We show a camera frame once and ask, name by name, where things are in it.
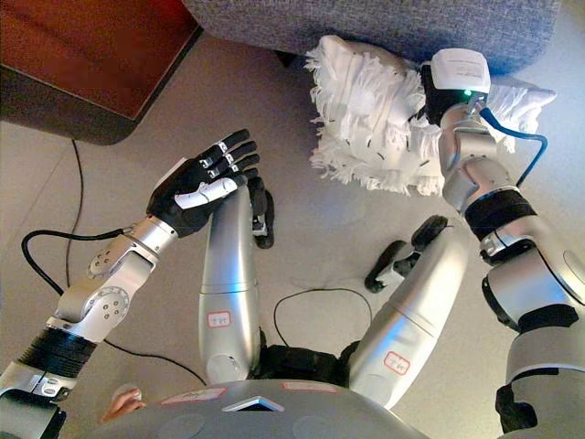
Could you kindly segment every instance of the red label sticker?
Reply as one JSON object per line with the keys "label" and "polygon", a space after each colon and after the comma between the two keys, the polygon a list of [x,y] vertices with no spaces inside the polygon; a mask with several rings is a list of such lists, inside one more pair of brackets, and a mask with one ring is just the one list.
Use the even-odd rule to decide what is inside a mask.
{"label": "red label sticker", "polygon": [[337,393],[335,386],[324,382],[286,381],[282,387],[287,391],[318,391],[321,393]]}
{"label": "red label sticker", "polygon": [[394,351],[390,351],[384,359],[386,367],[399,375],[404,375],[410,367],[410,361],[397,354]]}
{"label": "red label sticker", "polygon": [[207,314],[207,324],[209,327],[228,327],[231,325],[231,315],[229,311],[218,311]]}
{"label": "red label sticker", "polygon": [[227,389],[225,387],[219,387],[216,389],[203,389],[202,391],[188,391],[187,393],[181,393],[180,395],[172,396],[166,400],[161,401],[162,405],[177,404],[179,402],[198,402],[198,401],[209,401],[219,398],[225,393]]}

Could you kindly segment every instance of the brown wooden furniture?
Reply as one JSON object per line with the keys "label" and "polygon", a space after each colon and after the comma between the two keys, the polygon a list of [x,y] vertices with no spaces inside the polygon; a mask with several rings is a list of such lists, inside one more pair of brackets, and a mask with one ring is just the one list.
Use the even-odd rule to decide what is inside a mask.
{"label": "brown wooden furniture", "polygon": [[110,145],[140,122],[200,28],[179,0],[0,2],[3,120]]}

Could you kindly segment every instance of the white fringed cloth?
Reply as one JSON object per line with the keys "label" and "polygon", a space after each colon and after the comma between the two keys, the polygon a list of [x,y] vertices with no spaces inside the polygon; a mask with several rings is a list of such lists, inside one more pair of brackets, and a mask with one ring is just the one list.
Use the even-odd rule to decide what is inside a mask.
{"label": "white fringed cloth", "polygon": [[[414,187],[422,195],[440,195],[441,130],[426,116],[417,118],[425,95],[413,66],[382,48],[335,36],[322,37],[307,57],[315,82],[311,98],[320,115],[312,122],[321,124],[313,167],[323,169],[323,177],[344,184],[357,180],[368,190],[409,195]],[[487,103],[503,126],[534,133],[542,106],[555,97],[507,78],[492,84]],[[492,134],[514,152],[514,138]]]}

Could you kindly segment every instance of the white sensor device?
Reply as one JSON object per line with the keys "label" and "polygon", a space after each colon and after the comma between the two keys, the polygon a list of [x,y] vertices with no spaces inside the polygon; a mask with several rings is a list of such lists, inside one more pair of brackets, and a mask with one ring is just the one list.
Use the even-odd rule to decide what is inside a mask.
{"label": "white sensor device", "polygon": [[432,82],[437,90],[490,92],[490,70],[484,55],[468,48],[444,48],[431,60]]}

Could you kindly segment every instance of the robot finger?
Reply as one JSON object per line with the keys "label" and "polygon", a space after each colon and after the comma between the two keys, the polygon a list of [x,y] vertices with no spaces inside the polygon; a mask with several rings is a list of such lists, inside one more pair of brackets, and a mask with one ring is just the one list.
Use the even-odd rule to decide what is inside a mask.
{"label": "robot finger", "polygon": [[207,171],[207,174],[211,178],[215,178],[223,174],[230,165],[232,165],[236,160],[240,159],[241,157],[245,156],[246,154],[252,153],[256,151],[257,146],[255,142],[247,142],[242,146],[234,149],[230,153],[224,154],[218,161]]}
{"label": "robot finger", "polygon": [[201,183],[195,192],[175,195],[175,202],[181,209],[192,209],[229,195],[239,186],[240,178],[220,178],[211,184]]}
{"label": "robot finger", "polygon": [[198,162],[204,169],[207,169],[226,154],[233,146],[248,140],[249,138],[250,133],[248,130],[239,130],[236,133],[232,133],[225,139],[215,142],[207,151],[202,153],[198,158]]}
{"label": "robot finger", "polygon": [[257,155],[257,154],[248,155],[248,156],[242,158],[241,160],[239,160],[239,162],[236,162],[236,163],[230,165],[229,170],[231,172],[233,172],[234,174],[236,174],[238,172],[244,171],[249,166],[256,165],[259,162],[260,162],[259,155]]}
{"label": "robot finger", "polygon": [[224,173],[222,178],[231,178],[236,182],[238,187],[247,185],[250,180],[258,176],[258,169],[253,167],[252,169],[246,169],[245,171],[240,171],[234,173],[231,169]]}

